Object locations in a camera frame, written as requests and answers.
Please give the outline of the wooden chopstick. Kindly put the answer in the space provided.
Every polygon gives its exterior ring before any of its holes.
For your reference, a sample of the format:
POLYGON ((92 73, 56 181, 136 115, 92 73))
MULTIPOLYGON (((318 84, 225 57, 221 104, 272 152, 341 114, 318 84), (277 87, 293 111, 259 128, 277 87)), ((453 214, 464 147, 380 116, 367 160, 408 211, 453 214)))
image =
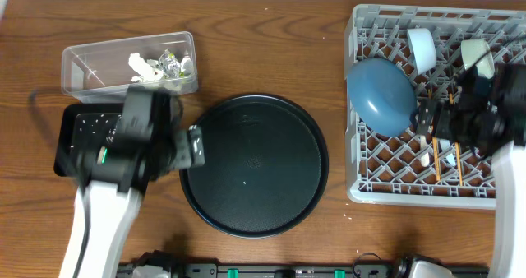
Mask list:
MULTIPOLYGON (((431 89, 427 89, 427 95, 428 98, 431 99, 431 89)), ((433 147, 433 157, 434 157, 434 168, 436 173, 436 182, 439 183, 441 181, 441 165, 440 160, 438 156, 438 145, 437 145, 437 139, 433 135, 431 135, 431 143, 433 147)))
MULTIPOLYGON (((454 97, 452 93, 449 93, 449 102, 451 105, 454 105, 454 97)), ((454 150, 455 150, 457 173, 459 177, 459 186, 463 186, 464 185, 463 167, 462 167, 462 162, 460 160, 461 153, 460 153, 460 145, 458 142, 454 142, 454 150)))

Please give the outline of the light blue plastic knife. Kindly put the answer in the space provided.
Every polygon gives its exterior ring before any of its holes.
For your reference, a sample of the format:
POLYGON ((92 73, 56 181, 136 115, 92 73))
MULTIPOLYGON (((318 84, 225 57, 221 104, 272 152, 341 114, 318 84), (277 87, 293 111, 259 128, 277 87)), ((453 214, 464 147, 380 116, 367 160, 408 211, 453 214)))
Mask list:
POLYGON ((445 139, 439 139, 438 142, 439 142, 441 151, 443 153, 446 153, 445 160, 447 161, 447 163, 452 166, 456 166, 457 163, 456 163, 456 159, 453 153, 454 147, 451 145, 451 142, 445 139))

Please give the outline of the dark blue plate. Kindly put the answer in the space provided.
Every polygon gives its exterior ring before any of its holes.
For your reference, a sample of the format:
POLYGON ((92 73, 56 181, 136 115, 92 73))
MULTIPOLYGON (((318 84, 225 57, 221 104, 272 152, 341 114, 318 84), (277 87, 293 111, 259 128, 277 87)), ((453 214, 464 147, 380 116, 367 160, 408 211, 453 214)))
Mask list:
POLYGON ((367 58, 351 66, 347 75, 349 101, 373 131, 397 137, 411 125, 417 99, 408 77, 392 62, 367 58))

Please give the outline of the light blue bowl with rice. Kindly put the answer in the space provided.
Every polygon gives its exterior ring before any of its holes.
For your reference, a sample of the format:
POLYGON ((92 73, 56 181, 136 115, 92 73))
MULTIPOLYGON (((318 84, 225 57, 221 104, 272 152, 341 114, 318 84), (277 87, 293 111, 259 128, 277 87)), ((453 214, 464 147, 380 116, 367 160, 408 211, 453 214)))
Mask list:
POLYGON ((418 75, 436 66, 436 48, 431 32, 425 28, 409 29, 408 43, 418 75))

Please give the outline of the mint green bowl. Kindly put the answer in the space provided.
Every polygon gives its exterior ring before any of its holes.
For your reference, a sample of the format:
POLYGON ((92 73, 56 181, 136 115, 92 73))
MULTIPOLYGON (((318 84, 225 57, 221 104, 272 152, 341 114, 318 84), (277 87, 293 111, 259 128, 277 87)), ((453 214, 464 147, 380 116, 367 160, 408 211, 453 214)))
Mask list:
POLYGON ((474 68, 478 76, 491 79, 495 75, 495 63, 490 46, 484 39, 467 39, 461 42, 461 58, 464 70, 474 68))

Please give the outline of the round black serving tray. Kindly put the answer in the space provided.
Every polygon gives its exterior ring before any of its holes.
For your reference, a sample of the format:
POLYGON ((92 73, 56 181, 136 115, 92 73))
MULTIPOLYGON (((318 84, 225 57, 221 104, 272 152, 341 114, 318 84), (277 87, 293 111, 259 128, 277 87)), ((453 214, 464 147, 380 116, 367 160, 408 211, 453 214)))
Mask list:
POLYGON ((277 95, 240 95, 204 112, 196 125, 205 164, 180 173, 204 222, 257 239, 301 223, 321 199, 329 156, 315 119, 277 95))

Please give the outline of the white tissue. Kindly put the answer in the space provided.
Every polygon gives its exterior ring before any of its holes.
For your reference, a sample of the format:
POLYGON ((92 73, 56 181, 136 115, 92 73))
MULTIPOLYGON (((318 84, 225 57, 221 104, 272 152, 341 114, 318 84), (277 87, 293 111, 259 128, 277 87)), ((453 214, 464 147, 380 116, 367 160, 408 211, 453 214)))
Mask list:
POLYGON ((151 83, 161 81, 164 71, 159 67, 157 60, 145 60, 139 53, 131 53, 128 58, 128 66, 136 73, 131 78, 132 83, 151 83))
POLYGON ((190 76, 195 71, 194 62, 189 55, 185 55, 180 64, 180 76, 190 76))

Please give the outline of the yellow foil snack wrapper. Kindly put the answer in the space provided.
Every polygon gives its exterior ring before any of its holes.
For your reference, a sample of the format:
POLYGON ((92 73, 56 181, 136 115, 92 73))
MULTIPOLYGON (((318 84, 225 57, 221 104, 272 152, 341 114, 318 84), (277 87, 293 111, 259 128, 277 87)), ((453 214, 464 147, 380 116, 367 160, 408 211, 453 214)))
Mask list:
POLYGON ((167 78, 179 78, 184 76, 181 63, 169 49, 165 49, 161 54, 158 60, 158 65, 167 78))

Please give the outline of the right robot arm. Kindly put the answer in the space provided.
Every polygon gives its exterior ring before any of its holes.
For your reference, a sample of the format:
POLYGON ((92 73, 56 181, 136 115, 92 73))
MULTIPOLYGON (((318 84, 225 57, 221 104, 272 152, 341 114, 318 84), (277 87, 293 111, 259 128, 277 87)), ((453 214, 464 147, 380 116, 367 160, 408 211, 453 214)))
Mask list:
POLYGON ((479 149, 496 182, 495 242, 489 275, 525 275, 525 66, 504 64, 491 79, 474 68, 457 80, 450 104, 423 100, 410 117, 417 133, 479 149))

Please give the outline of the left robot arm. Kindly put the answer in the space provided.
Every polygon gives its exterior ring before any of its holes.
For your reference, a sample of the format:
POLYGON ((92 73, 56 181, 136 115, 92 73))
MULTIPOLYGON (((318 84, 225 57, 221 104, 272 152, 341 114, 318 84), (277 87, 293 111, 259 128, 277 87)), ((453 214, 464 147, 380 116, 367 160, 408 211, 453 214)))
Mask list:
POLYGON ((182 112, 177 95, 141 86, 122 103, 66 107, 54 171, 77 191, 62 277, 116 276, 149 183, 205 163, 201 128, 182 128, 182 112))

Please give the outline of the grey dishwasher rack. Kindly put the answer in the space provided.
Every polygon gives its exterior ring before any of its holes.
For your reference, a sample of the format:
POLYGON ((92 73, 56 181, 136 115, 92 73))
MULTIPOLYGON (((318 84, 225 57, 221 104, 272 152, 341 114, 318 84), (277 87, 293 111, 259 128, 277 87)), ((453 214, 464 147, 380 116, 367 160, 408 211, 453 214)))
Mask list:
MULTIPOLYGON (((460 45, 465 39, 484 39, 496 63, 523 64, 525 45, 511 39, 525 33, 523 11, 415 7, 361 4, 353 9, 344 32, 344 70, 367 58, 394 63, 410 80, 419 100, 459 100, 454 78, 462 71, 460 45), (426 28, 436 47, 437 65, 418 75, 410 52, 407 30, 426 28)), ((460 147, 464 185, 459 186, 457 167, 445 160, 438 145, 441 181, 436 182, 432 143, 430 164, 419 157, 420 139, 412 128, 397 137, 371 130, 347 107, 345 132, 346 192, 356 203, 486 209, 496 205, 496 183, 491 160, 479 159, 478 151, 460 147)))

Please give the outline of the clear plastic waste bin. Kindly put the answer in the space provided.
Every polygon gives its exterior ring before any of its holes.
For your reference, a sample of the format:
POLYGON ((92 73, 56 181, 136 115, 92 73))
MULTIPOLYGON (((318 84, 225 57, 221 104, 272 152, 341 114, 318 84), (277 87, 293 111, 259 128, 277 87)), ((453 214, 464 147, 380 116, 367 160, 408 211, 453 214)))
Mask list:
POLYGON ((62 93, 83 103, 120 102, 132 85, 161 87, 179 95, 197 91, 196 49, 191 33, 180 31, 67 47, 62 53, 62 93), (128 66, 131 53, 145 60, 159 60, 169 49, 181 62, 189 55, 195 71, 190 76, 164 78, 151 83, 132 83, 136 73, 128 66))

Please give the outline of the black rectangular tray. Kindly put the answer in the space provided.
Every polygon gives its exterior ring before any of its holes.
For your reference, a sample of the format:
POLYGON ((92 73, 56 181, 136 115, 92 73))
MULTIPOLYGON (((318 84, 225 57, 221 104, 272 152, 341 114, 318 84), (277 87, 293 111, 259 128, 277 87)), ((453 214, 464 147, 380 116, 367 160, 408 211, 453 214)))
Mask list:
POLYGON ((64 109, 62 125, 58 138, 54 161, 54 172, 60 177, 76 177, 76 157, 79 151, 103 145, 101 142, 89 142, 84 146, 70 149, 73 126, 79 114, 122 114, 122 104, 71 104, 64 109))

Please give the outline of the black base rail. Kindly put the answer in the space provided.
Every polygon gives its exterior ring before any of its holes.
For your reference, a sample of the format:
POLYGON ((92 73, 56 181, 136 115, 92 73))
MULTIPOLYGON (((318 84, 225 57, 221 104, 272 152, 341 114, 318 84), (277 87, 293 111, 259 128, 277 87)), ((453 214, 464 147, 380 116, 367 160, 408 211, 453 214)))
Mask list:
MULTIPOLYGON (((187 278, 333 278, 355 277, 351 266, 216 266, 215 264, 194 263, 179 267, 181 270, 168 277, 187 278)), ((132 264, 119 266, 116 277, 132 277, 132 264)), ((373 262, 357 264, 354 270, 360 277, 391 277, 393 266, 389 263, 373 262)), ((483 266, 453 266, 450 267, 454 277, 483 278, 488 275, 488 268, 483 266)))

